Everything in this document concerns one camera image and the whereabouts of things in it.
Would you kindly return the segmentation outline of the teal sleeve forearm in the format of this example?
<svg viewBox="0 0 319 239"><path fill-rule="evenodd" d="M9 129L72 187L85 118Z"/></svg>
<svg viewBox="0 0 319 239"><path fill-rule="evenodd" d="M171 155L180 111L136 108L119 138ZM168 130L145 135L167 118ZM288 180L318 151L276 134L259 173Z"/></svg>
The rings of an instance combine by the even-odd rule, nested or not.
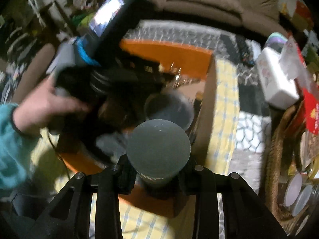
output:
<svg viewBox="0 0 319 239"><path fill-rule="evenodd" d="M40 135L18 130L13 120L17 104L1 105L1 190L11 190L29 176L30 156Z"/></svg>

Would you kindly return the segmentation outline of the person's left hand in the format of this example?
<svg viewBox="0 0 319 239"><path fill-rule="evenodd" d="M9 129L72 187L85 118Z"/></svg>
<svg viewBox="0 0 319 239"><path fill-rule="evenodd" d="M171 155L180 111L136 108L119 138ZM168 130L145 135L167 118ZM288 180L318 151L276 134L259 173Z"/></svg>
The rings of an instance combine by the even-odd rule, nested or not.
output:
<svg viewBox="0 0 319 239"><path fill-rule="evenodd" d="M54 80L53 75L44 79L13 111L13 123L22 133L37 136L55 116L89 110L76 98L55 95Z"/></svg>

